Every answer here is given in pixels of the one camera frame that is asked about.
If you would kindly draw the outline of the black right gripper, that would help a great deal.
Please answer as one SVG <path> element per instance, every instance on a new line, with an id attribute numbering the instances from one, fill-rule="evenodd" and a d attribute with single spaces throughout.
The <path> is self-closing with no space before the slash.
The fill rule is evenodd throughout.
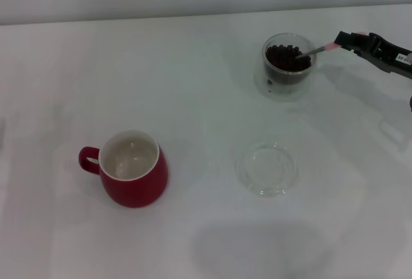
<path id="1" fill-rule="evenodd" d="M 334 43 L 345 50 L 354 51 L 383 72 L 411 79 L 411 60 L 407 59 L 411 51 L 394 45 L 377 34 L 349 34 L 340 31 Z"/>

